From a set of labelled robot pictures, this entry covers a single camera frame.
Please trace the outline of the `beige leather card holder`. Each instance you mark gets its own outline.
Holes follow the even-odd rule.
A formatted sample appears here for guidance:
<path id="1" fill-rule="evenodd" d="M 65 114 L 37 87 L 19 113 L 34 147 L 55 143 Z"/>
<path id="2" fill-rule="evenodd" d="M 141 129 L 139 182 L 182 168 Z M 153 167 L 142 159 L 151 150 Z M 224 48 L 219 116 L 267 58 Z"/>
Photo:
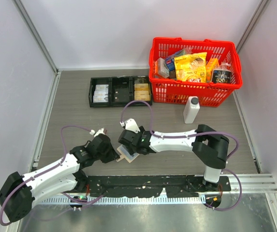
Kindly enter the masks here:
<path id="1" fill-rule="evenodd" d="M 130 154 L 130 152 L 127 150 L 127 148 L 124 145 L 120 145 L 117 148 L 117 151 L 119 152 L 119 158 L 117 159 L 117 162 L 120 162 L 124 159 L 128 163 L 131 163 L 139 156 L 138 153 Z"/>

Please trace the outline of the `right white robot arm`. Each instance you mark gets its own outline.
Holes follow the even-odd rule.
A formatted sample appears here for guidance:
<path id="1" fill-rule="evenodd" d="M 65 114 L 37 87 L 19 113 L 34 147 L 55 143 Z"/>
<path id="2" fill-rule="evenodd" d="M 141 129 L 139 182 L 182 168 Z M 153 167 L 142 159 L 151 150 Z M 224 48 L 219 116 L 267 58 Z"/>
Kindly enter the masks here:
<path id="1" fill-rule="evenodd" d="M 200 124 L 195 130 L 173 133 L 150 131 L 143 127 L 138 131 L 124 129 L 118 142 L 117 151 L 128 162 L 138 155 L 164 151 L 195 154 L 205 165 L 202 186 L 208 191 L 219 186 L 220 174 L 228 158 L 229 139 L 205 124 Z"/>

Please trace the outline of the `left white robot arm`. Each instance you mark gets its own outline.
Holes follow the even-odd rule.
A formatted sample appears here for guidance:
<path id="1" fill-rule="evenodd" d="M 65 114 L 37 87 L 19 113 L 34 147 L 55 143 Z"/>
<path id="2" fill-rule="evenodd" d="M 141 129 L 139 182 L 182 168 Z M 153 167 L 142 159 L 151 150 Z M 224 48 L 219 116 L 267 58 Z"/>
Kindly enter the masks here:
<path id="1" fill-rule="evenodd" d="M 83 169 L 100 160 L 119 159 L 110 138 L 100 133 L 86 145 L 76 146 L 61 159 L 26 174 L 10 174 L 0 189 L 0 224 L 8 226 L 24 218 L 38 203 L 56 194 L 87 187 Z"/>

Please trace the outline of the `gold cards stack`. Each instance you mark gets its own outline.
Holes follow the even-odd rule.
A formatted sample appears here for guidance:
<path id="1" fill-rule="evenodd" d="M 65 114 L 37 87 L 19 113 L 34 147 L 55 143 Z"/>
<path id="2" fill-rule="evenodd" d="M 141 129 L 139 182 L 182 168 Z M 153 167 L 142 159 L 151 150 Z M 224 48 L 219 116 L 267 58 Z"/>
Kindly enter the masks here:
<path id="1" fill-rule="evenodd" d="M 134 84 L 134 99 L 136 101 L 150 101 L 149 84 Z"/>

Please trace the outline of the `white cards stack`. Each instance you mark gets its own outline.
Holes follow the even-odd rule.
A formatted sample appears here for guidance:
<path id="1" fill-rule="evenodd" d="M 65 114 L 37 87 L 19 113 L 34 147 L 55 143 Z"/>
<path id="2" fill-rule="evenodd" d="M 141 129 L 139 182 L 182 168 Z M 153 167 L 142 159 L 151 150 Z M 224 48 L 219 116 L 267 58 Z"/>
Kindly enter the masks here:
<path id="1" fill-rule="evenodd" d="M 93 94 L 93 102 L 108 102 L 109 85 L 96 85 Z"/>

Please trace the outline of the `black card in tray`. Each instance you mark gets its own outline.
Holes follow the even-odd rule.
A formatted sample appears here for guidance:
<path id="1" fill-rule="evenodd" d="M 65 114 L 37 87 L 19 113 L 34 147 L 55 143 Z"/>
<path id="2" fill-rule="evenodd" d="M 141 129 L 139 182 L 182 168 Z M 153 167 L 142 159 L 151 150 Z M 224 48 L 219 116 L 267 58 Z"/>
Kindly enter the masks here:
<path id="1" fill-rule="evenodd" d="M 127 85 L 115 85 L 112 88 L 112 102 L 127 103 L 130 99 L 129 88 Z"/>

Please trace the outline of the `black three-compartment card tray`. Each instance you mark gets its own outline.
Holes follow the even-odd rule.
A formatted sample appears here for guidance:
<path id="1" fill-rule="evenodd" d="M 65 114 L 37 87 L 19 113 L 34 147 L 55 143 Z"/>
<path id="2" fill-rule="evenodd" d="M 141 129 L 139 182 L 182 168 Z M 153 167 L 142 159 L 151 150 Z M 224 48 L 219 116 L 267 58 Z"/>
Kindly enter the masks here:
<path id="1" fill-rule="evenodd" d="M 93 77 L 89 86 L 90 107 L 143 105 L 140 101 L 152 104 L 152 88 L 148 76 Z"/>

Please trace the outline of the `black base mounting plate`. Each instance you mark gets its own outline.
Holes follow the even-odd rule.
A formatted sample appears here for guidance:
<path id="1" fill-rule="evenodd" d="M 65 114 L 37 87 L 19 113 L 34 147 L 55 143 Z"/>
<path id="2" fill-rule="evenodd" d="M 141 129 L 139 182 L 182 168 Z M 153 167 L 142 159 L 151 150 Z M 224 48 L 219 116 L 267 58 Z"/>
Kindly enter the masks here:
<path id="1" fill-rule="evenodd" d="M 231 185 L 227 176 L 221 176 L 217 184 L 207 183 L 197 175 L 121 175 L 88 176 L 67 193 L 86 193 L 91 197 L 152 198 L 165 190 L 168 198 L 196 197 L 199 193 L 229 192 Z"/>

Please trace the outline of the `red plastic shopping basket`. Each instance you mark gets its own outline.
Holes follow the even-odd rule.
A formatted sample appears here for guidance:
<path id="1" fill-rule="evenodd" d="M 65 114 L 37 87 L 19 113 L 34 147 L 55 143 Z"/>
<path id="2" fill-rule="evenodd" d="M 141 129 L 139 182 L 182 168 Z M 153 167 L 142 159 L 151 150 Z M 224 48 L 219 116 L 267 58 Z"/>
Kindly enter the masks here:
<path id="1" fill-rule="evenodd" d="M 160 66 L 169 56 L 183 49 L 188 55 L 176 57 L 172 62 L 175 78 L 160 75 Z M 230 81 L 217 78 L 207 71 L 207 63 L 217 60 L 227 64 Z M 182 38 L 156 37 L 149 55 L 149 80 L 153 101 L 185 104 L 188 97 L 197 96 L 202 106 L 218 107 L 242 84 L 241 63 L 235 45 L 229 41 L 193 41 Z"/>

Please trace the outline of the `white plastic bottle black cap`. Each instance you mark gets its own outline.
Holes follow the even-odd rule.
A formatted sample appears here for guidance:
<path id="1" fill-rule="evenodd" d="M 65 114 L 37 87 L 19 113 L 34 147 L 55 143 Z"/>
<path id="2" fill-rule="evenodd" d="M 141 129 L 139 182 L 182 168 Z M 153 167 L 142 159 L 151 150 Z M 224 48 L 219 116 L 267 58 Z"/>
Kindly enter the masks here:
<path id="1" fill-rule="evenodd" d="M 183 111 L 183 119 L 185 124 L 194 122 L 200 110 L 199 99 L 196 96 L 188 97 L 185 109 Z"/>

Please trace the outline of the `grey boxed item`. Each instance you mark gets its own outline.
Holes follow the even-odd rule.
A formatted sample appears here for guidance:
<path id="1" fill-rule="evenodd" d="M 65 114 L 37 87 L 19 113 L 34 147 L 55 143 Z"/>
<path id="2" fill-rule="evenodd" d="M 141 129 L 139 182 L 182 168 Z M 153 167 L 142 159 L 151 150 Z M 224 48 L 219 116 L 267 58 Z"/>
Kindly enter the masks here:
<path id="1" fill-rule="evenodd" d="M 170 76 L 169 69 L 163 58 L 158 58 L 155 63 L 155 74 L 158 78 L 168 78 Z"/>

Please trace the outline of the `blue snack packet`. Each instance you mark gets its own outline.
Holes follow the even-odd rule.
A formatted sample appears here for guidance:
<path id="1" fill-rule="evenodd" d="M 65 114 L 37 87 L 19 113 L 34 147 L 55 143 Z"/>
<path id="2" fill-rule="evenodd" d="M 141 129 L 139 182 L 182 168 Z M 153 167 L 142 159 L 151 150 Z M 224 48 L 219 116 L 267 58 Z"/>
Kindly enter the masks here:
<path id="1" fill-rule="evenodd" d="M 173 53 L 172 55 L 167 56 L 165 58 L 165 64 L 167 65 L 168 70 L 173 71 L 175 69 L 175 64 L 174 64 L 175 57 L 180 57 L 187 54 L 191 54 L 191 48 L 186 47 L 184 49 L 181 49 Z"/>

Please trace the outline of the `yellow snack bag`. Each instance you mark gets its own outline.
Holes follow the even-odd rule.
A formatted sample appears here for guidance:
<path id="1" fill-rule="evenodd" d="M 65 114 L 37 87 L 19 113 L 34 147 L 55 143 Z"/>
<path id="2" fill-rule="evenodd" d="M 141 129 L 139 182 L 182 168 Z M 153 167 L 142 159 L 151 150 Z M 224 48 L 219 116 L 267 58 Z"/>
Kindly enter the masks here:
<path id="1" fill-rule="evenodd" d="M 206 52 L 187 54 L 174 59 L 177 81 L 206 82 Z"/>

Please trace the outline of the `orange snack box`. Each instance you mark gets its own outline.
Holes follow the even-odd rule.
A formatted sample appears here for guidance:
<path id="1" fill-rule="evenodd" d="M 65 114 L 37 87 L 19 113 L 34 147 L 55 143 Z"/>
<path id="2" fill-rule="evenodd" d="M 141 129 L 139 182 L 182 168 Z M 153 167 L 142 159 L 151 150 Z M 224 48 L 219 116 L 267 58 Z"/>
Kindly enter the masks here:
<path id="1" fill-rule="evenodd" d="M 212 81 L 212 73 L 215 68 L 219 66 L 219 60 L 217 58 L 211 58 L 206 64 L 206 82 Z"/>

